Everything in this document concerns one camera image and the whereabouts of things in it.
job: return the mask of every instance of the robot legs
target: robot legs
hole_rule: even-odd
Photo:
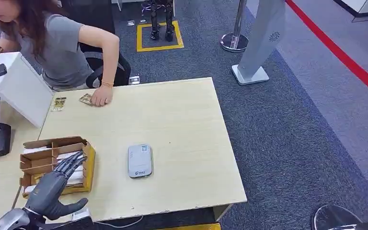
[[[166,22],[167,22],[167,28],[166,28],[166,40],[171,42],[174,38],[174,26],[173,24],[173,0],[167,0],[166,4]]]
[[[151,0],[151,34],[150,38],[153,40],[158,40],[159,35],[159,28],[160,25],[157,23],[157,3],[156,0]]]

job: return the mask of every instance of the mechanical hand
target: mechanical hand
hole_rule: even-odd
[[[15,208],[0,218],[0,230],[14,230],[27,226],[26,229],[43,229],[46,216],[50,220],[58,219],[82,209],[88,202],[83,198],[75,204],[63,205],[58,198],[67,185],[67,180],[87,157],[80,151],[64,159],[55,169],[45,174],[30,193],[26,206]]]
[[[82,154],[83,152],[80,151],[64,159],[52,172],[45,174],[30,193],[25,208],[46,216],[50,220],[58,219],[83,208],[88,202],[86,198],[70,205],[63,205],[58,201],[69,177],[87,159],[87,157],[78,158]]]

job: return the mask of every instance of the woman's arm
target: woman's arm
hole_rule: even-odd
[[[0,47],[2,47],[3,52],[15,52],[20,50],[19,43],[0,37]]]
[[[90,46],[100,47],[103,52],[102,85],[92,96],[92,103],[102,106],[110,103],[113,95],[113,83],[119,61],[119,37],[108,31],[83,25],[80,29],[78,41]]]

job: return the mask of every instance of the gray t-shirt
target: gray t-shirt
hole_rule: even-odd
[[[58,88],[77,87],[84,84],[93,73],[78,46],[81,27],[81,23],[62,15],[47,14],[44,59],[39,57],[36,61],[43,67],[43,79],[49,85]],[[5,33],[2,33],[2,37],[11,39]],[[21,53],[34,58],[32,40],[19,33],[16,33],[16,40],[22,47]]]

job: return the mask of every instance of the light wood tabletop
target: light wood tabletop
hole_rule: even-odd
[[[23,153],[23,143],[37,140],[40,129],[36,128],[17,113],[8,104],[1,103],[0,120],[12,127],[11,151],[0,157],[0,218],[8,212],[15,200],[19,188],[19,178],[23,176],[19,169],[19,155]]]
[[[215,207],[219,219],[247,200],[211,78],[116,87],[105,107],[79,101],[93,92],[57,92],[54,98],[67,98],[64,109],[47,114],[39,138],[81,136],[96,150],[92,191],[64,195],[62,203],[87,197],[94,220],[203,207]],[[127,149],[144,143],[153,174],[132,179]],[[17,206],[25,202],[19,197]]]

